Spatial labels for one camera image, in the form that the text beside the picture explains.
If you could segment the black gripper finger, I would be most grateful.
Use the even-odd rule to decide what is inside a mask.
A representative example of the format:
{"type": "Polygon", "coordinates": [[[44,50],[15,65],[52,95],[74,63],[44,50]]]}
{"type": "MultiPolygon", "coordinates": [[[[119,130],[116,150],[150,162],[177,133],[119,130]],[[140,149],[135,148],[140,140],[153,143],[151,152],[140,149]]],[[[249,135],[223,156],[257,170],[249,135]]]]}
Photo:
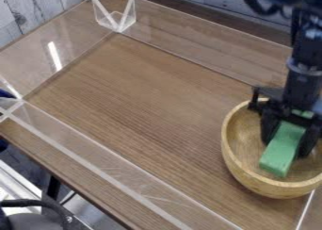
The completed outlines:
{"type": "Polygon", "coordinates": [[[270,109],[265,109],[261,119],[261,138],[265,144],[269,144],[273,139],[279,123],[281,118],[278,115],[270,109]]]}
{"type": "Polygon", "coordinates": [[[322,124],[312,120],[303,120],[301,125],[305,127],[305,133],[298,144],[298,158],[305,158],[312,153],[312,150],[320,140],[322,132],[322,124]]]}

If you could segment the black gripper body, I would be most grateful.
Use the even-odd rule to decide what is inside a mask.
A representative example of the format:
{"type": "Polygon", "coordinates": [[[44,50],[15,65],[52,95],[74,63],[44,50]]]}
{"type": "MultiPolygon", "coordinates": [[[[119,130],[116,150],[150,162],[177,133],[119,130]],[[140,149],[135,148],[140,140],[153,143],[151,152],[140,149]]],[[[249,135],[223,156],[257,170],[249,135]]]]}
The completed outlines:
{"type": "Polygon", "coordinates": [[[255,86],[247,107],[262,117],[299,125],[322,125],[322,68],[290,57],[287,69],[285,86],[255,86]]]}

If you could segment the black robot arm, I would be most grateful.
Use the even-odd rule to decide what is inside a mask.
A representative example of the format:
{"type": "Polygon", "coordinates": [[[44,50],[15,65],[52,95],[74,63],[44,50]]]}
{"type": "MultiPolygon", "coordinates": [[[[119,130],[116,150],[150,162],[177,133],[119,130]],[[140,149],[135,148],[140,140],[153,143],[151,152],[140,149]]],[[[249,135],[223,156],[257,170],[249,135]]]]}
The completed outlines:
{"type": "Polygon", "coordinates": [[[271,142],[281,122],[305,128],[295,156],[309,156],[322,139],[322,0],[245,0],[262,16],[291,8],[287,80],[282,87],[257,86],[249,107],[258,111],[262,141],[271,142]]]}

